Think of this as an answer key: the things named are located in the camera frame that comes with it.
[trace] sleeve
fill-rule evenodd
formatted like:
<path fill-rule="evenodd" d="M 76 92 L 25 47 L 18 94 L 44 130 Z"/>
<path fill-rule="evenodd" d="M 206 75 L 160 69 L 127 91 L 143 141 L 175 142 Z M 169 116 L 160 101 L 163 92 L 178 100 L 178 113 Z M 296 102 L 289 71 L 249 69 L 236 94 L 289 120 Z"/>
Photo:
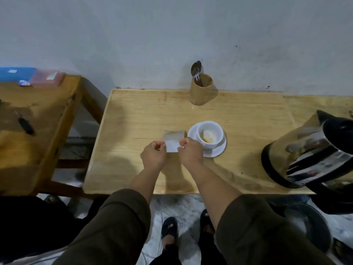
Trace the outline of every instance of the sleeve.
<path fill-rule="evenodd" d="M 333 264 L 262 198 L 241 195 L 229 204 L 216 241 L 231 264 Z"/>
<path fill-rule="evenodd" d="M 137 191 L 114 192 L 54 265 L 133 264 L 147 239 L 148 202 Z"/>

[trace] left hand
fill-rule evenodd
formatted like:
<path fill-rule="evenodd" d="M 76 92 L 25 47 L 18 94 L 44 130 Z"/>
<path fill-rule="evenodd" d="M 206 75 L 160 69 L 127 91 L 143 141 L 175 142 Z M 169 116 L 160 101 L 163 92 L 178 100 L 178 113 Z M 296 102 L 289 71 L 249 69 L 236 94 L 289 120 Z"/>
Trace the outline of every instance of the left hand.
<path fill-rule="evenodd" d="M 145 169 L 160 172 L 167 161 L 167 151 L 164 141 L 153 141 L 141 152 L 140 157 Z"/>

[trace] saucer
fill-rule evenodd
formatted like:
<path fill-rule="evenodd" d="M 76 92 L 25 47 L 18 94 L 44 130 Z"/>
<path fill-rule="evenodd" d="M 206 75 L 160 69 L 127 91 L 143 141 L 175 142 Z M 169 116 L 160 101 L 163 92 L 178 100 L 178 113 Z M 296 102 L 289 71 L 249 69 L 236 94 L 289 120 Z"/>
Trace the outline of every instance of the saucer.
<path fill-rule="evenodd" d="M 188 137 L 190 137 L 190 138 L 192 138 L 194 140 L 197 140 L 196 131 L 197 131 L 197 126 L 199 124 L 200 123 L 194 124 L 189 129 Z M 218 143 L 218 145 L 215 148 L 203 150 L 203 156 L 204 157 L 216 157 L 216 156 L 220 155 L 224 151 L 226 146 L 227 146 L 227 139 L 226 139 L 226 134 L 224 134 L 223 139 L 221 140 L 221 142 Z"/>

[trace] light wood table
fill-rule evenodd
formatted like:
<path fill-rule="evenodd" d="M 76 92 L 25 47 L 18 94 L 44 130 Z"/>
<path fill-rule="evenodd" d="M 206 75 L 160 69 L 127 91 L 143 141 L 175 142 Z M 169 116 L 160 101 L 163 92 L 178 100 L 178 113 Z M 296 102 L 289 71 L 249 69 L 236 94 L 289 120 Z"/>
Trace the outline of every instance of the light wood table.
<path fill-rule="evenodd" d="M 38 89 L 0 83 L 0 194 L 86 196 L 81 188 L 51 181 L 55 167 L 82 167 L 61 160 L 64 145 L 80 102 L 100 123 L 103 111 L 82 85 L 81 76 L 66 75 L 59 87 Z M 19 113 L 35 135 L 24 132 Z"/>
<path fill-rule="evenodd" d="M 300 126 L 316 109 L 349 117 L 352 97 L 287 96 L 281 93 L 218 92 L 203 106 L 188 101 L 188 91 L 113 90 L 104 111 L 83 189 L 111 194 L 125 188 L 143 168 L 140 152 L 165 132 L 189 130 L 197 122 L 219 123 L 227 136 L 226 150 L 204 162 L 244 193 L 310 194 L 287 189 L 270 179 L 261 165 L 264 146 Z M 155 194 L 198 193 L 177 153 L 158 177 Z"/>

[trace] wall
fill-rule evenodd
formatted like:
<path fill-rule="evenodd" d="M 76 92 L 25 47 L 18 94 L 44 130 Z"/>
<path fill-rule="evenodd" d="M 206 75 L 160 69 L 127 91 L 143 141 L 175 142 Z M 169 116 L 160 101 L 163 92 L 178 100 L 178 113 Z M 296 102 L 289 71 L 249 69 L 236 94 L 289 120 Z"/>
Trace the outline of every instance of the wall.
<path fill-rule="evenodd" d="M 187 89 L 196 60 L 221 90 L 352 95 L 352 11 L 353 0 L 0 0 L 0 66 L 81 74 L 102 106 L 115 87 Z"/>

